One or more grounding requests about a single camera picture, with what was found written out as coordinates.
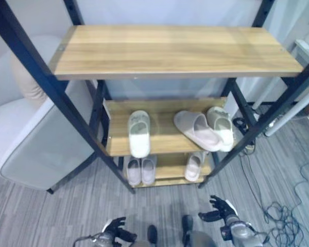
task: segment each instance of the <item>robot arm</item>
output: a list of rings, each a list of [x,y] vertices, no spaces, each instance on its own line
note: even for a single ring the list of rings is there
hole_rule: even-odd
[[[135,242],[137,235],[122,228],[125,225],[125,219],[126,217],[121,217],[110,221],[99,234],[78,238],[73,243],[73,247],[75,247],[76,242],[86,239],[95,243],[94,247],[121,247],[120,243],[115,242],[115,238],[120,238],[126,242]]]
[[[217,196],[211,196],[211,198],[213,200],[210,200],[210,202],[217,210],[204,214],[199,213],[198,216],[206,222],[223,219],[225,225],[221,227],[220,230],[224,241],[232,240],[236,247],[263,246],[258,237],[256,237],[253,227],[250,224],[241,221],[231,205]]]

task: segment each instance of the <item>slipper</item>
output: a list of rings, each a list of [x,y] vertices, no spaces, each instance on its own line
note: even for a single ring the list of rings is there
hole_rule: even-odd
[[[212,107],[207,111],[206,117],[208,125],[223,141],[220,151],[229,152],[233,146],[232,122],[229,114],[221,107]]]
[[[150,153],[150,117],[145,111],[133,112],[128,120],[129,148],[132,156],[144,158]]]
[[[207,124],[200,112],[181,111],[174,116],[174,124],[186,137],[201,148],[216,152],[222,147],[222,140]]]
[[[138,158],[125,156],[124,169],[131,186],[136,186],[141,182],[141,164]]]
[[[205,152],[193,152],[187,159],[184,177],[190,182],[195,182],[200,176],[201,166],[205,160]]]
[[[156,179],[156,165],[157,156],[149,155],[142,159],[142,183],[150,185],[155,182]]]

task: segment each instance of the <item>floor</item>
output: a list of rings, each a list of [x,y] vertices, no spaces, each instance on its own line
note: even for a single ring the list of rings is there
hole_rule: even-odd
[[[309,162],[309,121],[293,120],[272,137],[259,137],[256,143],[250,161],[264,204],[278,201],[292,208],[298,203],[293,187],[303,180],[299,167]],[[309,181],[309,165],[302,171]],[[309,182],[300,184],[297,192],[303,203],[295,215],[309,230]],[[232,246],[221,239],[223,221],[205,223],[197,218],[198,212],[212,210],[209,195],[229,199],[240,218],[258,231],[272,227],[255,203],[238,157],[203,189],[196,185],[141,188],[135,195],[96,160],[54,195],[0,178],[0,246],[72,246],[75,238],[99,232],[107,219],[121,216],[127,216],[126,229],[137,233],[139,240],[146,238],[148,225],[155,224],[158,246],[182,246],[180,222],[184,214],[191,214],[194,228],[210,234],[218,246]],[[93,245],[86,241],[77,246]],[[300,246],[309,246],[307,234]]]

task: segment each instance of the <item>black shoe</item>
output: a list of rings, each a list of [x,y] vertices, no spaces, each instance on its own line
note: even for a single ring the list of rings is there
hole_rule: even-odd
[[[148,241],[156,245],[158,240],[157,228],[154,225],[148,227]]]
[[[192,231],[194,227],[194,220],[191,215],[184,215],[182,217],[182,229],[183,229],[183,236],[182,242],[186,246],[187,242],[189,241],[188,233]]]

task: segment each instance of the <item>beige pillow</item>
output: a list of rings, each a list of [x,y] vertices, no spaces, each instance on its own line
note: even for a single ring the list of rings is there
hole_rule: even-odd
[[[11,54],[11,67],[14,78],[24,98],[39,108],[47,99],[46,93],[26,70],[15,54]]]

